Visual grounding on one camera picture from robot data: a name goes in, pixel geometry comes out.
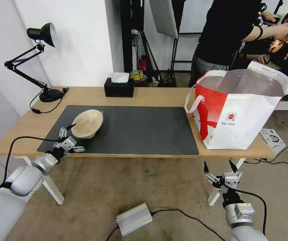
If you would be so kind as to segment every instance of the wooden table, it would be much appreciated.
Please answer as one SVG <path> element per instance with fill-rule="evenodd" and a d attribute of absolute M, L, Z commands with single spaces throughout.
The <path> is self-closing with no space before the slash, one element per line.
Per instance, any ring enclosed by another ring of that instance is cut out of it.
<path fill-rule="evenodd" d="M 34 136 L 45 138 L 60 114 L 68 105 L 110 105 L 110 106 L 165 106 L 183 107 L 188 88 L 135 88 L 133 98 L 106 97 L 102 87 L 70 87 L 60 105 L 51 113 L 35 114 L 28 111 L 0 140 L 0 156 L 7 156 L 11 142 L 20 136 Z M 42 103 L 38 101 L 34 108 L 41 111 L 52 109 L 56 103 Z M 75 157 L 169 157 L 169 158 L 197 158 L 197 157 L 224 157 L 239 158 L 239 168 L 246 158 L 273 158 L 274 153 L 261 136 L 257 136 L 247 150 L 208 150 L 199 135 L 192 114 L 188 115 L 192 132 L 199 150 L 198 156 L 186 155 L 134 155 L 134 154 L 91 154 L 74 153 Z M 28 156 L 40 156 L 37 151 L 42 141 L 32 139 L 18 140 L 11 155 L 24 159 L 28 165 L 31 160 Z M 49 176 L 45 176 L 44 185 L 56 201 L 61 204 L 64 197 Z M 219 194 L 214 191 L 209 197 L 209 204 L 213 205 Z"/>

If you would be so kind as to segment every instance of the black desk mat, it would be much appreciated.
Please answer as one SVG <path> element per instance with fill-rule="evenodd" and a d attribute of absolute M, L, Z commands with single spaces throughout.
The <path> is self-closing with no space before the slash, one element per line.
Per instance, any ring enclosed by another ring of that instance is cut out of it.
<path fill-rule="evenodd" d="M 75 117 L 89 109 L 103 111 L 102 127 L 91 139 L 76 139 L 85 153 L 198 155 L 191 126 L 182 107 L 86 106 L 69 105 L 50 132 L 57 139 L 59 130 L 72 124 Z M 43 141 L 39 152 L 53 149 Z"/>

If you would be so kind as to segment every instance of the wooden bowl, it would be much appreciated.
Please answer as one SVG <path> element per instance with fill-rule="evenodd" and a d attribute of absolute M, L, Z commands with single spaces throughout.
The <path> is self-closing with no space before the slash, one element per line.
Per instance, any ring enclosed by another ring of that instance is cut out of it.
<path fill-rule="evenodd" d="M 103 114 L 99 110 L 86 110 L 74 119 L 73 124 L 76 123 L 76 125 L 71 129 L 71 132 L 79 139 L 92 138 L 102 126 L 103 121 Z"/>

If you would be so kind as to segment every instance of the black desk lamp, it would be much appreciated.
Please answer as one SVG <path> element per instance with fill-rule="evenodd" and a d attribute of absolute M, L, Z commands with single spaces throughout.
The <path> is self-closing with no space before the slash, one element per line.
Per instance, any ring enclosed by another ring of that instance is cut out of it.
<path fill-rule="evenodd" d="M 11 71 L 15 72 L 16 74 L 19 74 L 21 77 L 29 80 L 30 82 L 37 85 L 38 87 L 42 88 L 43 92 L 39 95 L 39 99 L 42 102 L 52 102 L 52 101 L 61 99 L 62 95 L 63 95 L 62 91 L 57 90 L 57 89 L 50 89 L 47 87 L 46 83 L 39 81 L 39 80 L 36 80 L 36 79 L 28 76 L 27 74 L 25 74 L 25 73 L 23 73 L 17 69 L 17 67 L 19 65 L 27 62 L 28 60 L 30 60 L 30 59 L 36 57 L 37 55 L 41 54 L 42 52 L 44 52 L 45 45 L 41 43 L 42 40 L 45 43 L 47 43 L 48 45 L 55 47 L 55 44 L 57 42 L 57 38 L 56 38 L 56 30 L 55 30 L 54 25 L 52 23 L 46 23 L 40 29 L 39 28 L 29 28 L 29 29 L 27 29 L 27 35 L 31 39 L 35 40 L 37 45 L 35 47 L 33 47 L 32 49 L 26 51 L 25 53 L 17 56 L 16 58 L 14 58 L 10 61 L 6 61 L 5 67 L 10 69 Z M 24 55 L 28 54 L 31 51 L 34 51 L 35 49 L 39 50 L 39 52 L 33 54 L 32 56 L 30 56 L 28 58 L 20 59 L 21 57 L 23 57 Z"/>

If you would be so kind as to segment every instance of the gray pants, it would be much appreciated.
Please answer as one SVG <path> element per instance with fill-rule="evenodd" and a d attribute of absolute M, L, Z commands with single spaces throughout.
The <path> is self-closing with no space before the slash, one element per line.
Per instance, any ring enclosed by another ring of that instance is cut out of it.
<path fill-rule="evenodd" d="M 188 84 L 189 87 L 192 87 L 196 84 L 196 81 L 202 77 L 209 70 L 228 70 L 228 65 L 217 65 L 206 62 L 200 58 L 198 58 L 195 54 L 192 59 L 192 67 L 191 67 L 191 79 Z"/>

